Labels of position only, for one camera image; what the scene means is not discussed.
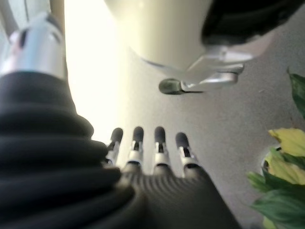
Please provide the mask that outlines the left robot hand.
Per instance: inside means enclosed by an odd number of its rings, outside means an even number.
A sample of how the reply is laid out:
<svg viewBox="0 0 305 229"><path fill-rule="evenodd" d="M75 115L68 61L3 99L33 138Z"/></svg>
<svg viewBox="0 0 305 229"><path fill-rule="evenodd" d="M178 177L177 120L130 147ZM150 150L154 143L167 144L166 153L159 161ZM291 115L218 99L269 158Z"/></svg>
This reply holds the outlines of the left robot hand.
<svg viewBox="0 0 305 229"><path fill-rule="evenodd" d="M154 133L153 173L142 172L141 127L123 169L123 131L108 145L77 114L63 32L48 12L10 37L0 68L0 226L3 229L237 229L239 223L177 133L183 165L172 172L165 131Z"/></svg>

